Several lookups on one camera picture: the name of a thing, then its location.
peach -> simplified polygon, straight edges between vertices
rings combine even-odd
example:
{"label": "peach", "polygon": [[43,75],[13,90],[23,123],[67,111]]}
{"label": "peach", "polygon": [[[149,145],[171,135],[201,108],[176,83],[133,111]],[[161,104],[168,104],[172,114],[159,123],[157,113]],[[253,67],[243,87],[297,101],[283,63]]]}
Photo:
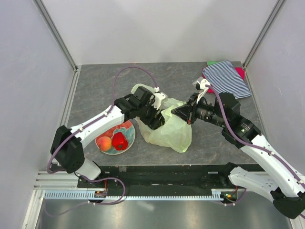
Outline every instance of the peach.
{"label": "peach", "polygon": [[101,149],[101,151],[107,151],[107,150],[110,150],[111,146],[112,146],[112,140],[111,138],[109,137],[100,137],[98,140],[97,140],[97,145],[98,147]]}

green cloth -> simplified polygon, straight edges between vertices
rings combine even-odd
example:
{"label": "green cloth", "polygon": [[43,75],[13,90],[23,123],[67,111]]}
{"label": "green cloth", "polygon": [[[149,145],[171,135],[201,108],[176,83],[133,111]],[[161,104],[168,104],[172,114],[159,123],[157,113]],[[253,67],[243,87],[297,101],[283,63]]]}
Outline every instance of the green cloth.
{"label": "green cloth", "polygon": [[215,63],[219,63],[220,61],[208,61],[208,66],[215,64]]}

plate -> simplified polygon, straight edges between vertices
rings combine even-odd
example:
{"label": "plate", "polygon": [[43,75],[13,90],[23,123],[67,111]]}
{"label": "plate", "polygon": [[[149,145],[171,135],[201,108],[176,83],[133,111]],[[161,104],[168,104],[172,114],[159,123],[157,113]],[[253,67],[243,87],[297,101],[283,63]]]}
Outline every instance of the plate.
{"label": "plate", "polygon": [[[100,139],[100,137],[104,137],[104,136],[107,136],[109,138],[113,138],[113,135],[115,135],[116,133],[118,132],[122,132],[123,135],[125,136],[127,142],[128,142],[128,146],[126,149],[124,150],[117,150],[115,149],[113,146],[111,146],[111,148],[107,151],[102,151],[98,145],[97,145],[97,141]],[[116,125],[115,127],[107,130],[105,133],[102,133],[100,136],[98,136],[97,138],[95,138],[95,144],[96,144],[96,147],[103,153],[105,154],[109,154],[109,155],[118,155],[118,154],[121,154],[121,153],[124,153],[126,150],[128,150],[132,145],[133,145],[133,142],[134,142],[134,139],[135,139],[135,129],[134,129],[134,126],[132,125],[132,123],[130,121],[127,121],[123,124],[120,124],[120,125]]]}

purple tube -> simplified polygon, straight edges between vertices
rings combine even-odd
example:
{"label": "purple tube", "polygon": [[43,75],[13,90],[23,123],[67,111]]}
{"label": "purple tube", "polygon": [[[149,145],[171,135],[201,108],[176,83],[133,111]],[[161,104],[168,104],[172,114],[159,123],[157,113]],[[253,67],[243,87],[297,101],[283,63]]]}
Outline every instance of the purple tube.
{"label": "purple tube", "polygon": [[[113,84],[112,84],[112,104],[111,104],[110,109],[107,111],[107,113],[111,112],[111,110],[112,110],[113,107],[114,107],[114,100],[115,100],[114,88],[115,88],[115,82],[116,82],[118,76],[121,74],[121,72],[124,71],[124,70],[126,70],[126,69],[129,69],[129,68],[137,68],[137,69],[140,69],[140,70],[146,72],[146,73],[151,77],[151,79],[153,80],[155,87],[158,87],[158,84],[157,84],[157,82],[156,82],[156,79],[155,79],[155,78],[153,77],[153,75],[152,75],[149,71],[147,71],[146,69],[143,69],[143,68],[138,67],[138,66],[130,66],[130,67],[125,67],[125,68],[121,69],[121,70],[116,74],[116,76],[115,76],[115,78],[114,78],[114,80],[113,80]],[[83,129],[89,127],[90,125],[92,125],[93,123],[95,123],[95,122],[101,120],[101,119],[104,118],[104,117],[105,117],[105,115],[102,115],[101,117],[98,117],[98,118],[92,120],[91,122],[89,122],[88,124],[86,124],[86,125],[83,127]],[[57,149],[54,151],[53,155],[51,156],[51,158],[49,159],[49,162],[48,162],[48,164],[47,164],[47,172],[48,172],[49,174],[52,174],[52,173],[56,173],[56,172],[62,171],[62,169],[58,169],[58,170],[51,171],[51,170],[50,170],[50,167],[51,167],[52,161],[53,161],[53,159],[56,157],[56,155],[58,154],[58,152],[60,151],[60,149],[61,149],[61,148],[62,148],[62,147],[63,147],[63,146],[73,137],[73,136],[75,136],[75,135],[78,134],[79,132],[80,132],[80,130],[77,130],[77,131],[75,131],[74,133],[72,133],[72,134],[71,134],[69,137],[67,137],[67,138],[57,147]]]}
{"label": "purple tube", "polygon": [[[223,119],[224,119],[224,123],[227,127],[227,129],[229,130],[230,134],[240,143],[246,145],[246,146],[250,146],[250,147],[253,147],[253,148],[256,148],[256,149],[260,149],[262,151],[265,151],[267,152],[268,154],[271,154],[271,151],[268,150],[268,149],[265,149],[263,147],[260,147],[260,146],[256,146],[256,145],[253,145],[253,144],[250,144],[250,143],[247,143],[247,142],[244,142],[242,139],[240,139],[238,136],[236,136],[236,134],[233,132],[232,128],[230,127],[229,125],[229,122],[227,120],[227,117],[225,115],[225,112],[224,112],[224,106],[223,106],[223,103],[221,101],[221,98],[219,96],[219,94],[217,93],[217,91],[210,85],[206,85],[206,87],[210,88],[211,90],[213,90],[214,94],[216,95],[217,97],[217,100],[219,101],[219,106],[220,106],[220,110],[221,110],[221,114],[223,115]],[[283,166],[285,166],[288,171],[294,176],[294,178],[297,180],[297,181],[300,181],[301,178],[299,178],[299,176],[290,168],[290,166],[283,160],[281,159],[278,155],[276,154],[273,154],[272,156],[274,156],[279,162],[281,162],[281,164]],[[301,183],[301,186],[303,188],[305,188],[305,184],[304,183]]]}
{"label": "purple tube", "polygon": [[[89,182],[92,182],[92,183],[102,182],[102,181],[105,181],[105,180],[117,180],[117,181],[119,181],[119,182],[122,184],[122,186],[123,186],[123,194],[121,195],[120,198],[118,198],[116,201],[113,201],[113,202],[110,202],[110,203],[95,203],[96,205],[114,205],[114,204],[118,204],[118,203],[120,203],[120,201],[121,201],[121,200],[123,199],[123,197],[125,196],[126,187],[125,187],[124,183],[123,183],[120,179],[118,179],[118,178],[115,178],[115,177],[107,177],[107,178],[103,178],[103,179],[99,179],[99,180],[90,180],[90,179],[88,179],[88,178],[85,177],[85,176],[82,176],[82,177],[85,178],[86,180],[88,180]],[[80,207],[80,206],[82,206],[82,205],[85,205],[85,204],[87,204],[87,203],[88,203],[88,202],[79,203],[79,204],[73,206],[72,208],[70,208],[70,209],[68,209],[68,210],[66,210],[66,211],[64,211],[64,212],[62,212],[62,213],[56,214],[56,215],[53,215],[53,214],[50,214],[49,212],[47,212],[45,203],[44,203],[44,205],[43,205],[43,210],[44,210],[44,212],[46,213],[47,216],[49,216],[49,217],[57,217],[57,216],[61,216],[61,215],[65,214],[65,213],[67,213],[67,212],[69,212],[69,211],[72,211],[72,210],[74,210],[74,209],[76,209],[76,208],[78,208],[78,207]]]}

pink cloth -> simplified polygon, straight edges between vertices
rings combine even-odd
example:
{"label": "pink cloth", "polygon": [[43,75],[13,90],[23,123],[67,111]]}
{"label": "pink cloth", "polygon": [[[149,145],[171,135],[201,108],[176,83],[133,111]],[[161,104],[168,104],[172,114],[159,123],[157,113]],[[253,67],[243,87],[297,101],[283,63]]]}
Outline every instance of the pink cloth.
{"label": "pink cloth", "polygon": [[240,77],[244,80],[244,77],[245,77],[244,69],[242,67],[235,67],[235,70],[238,72]]}

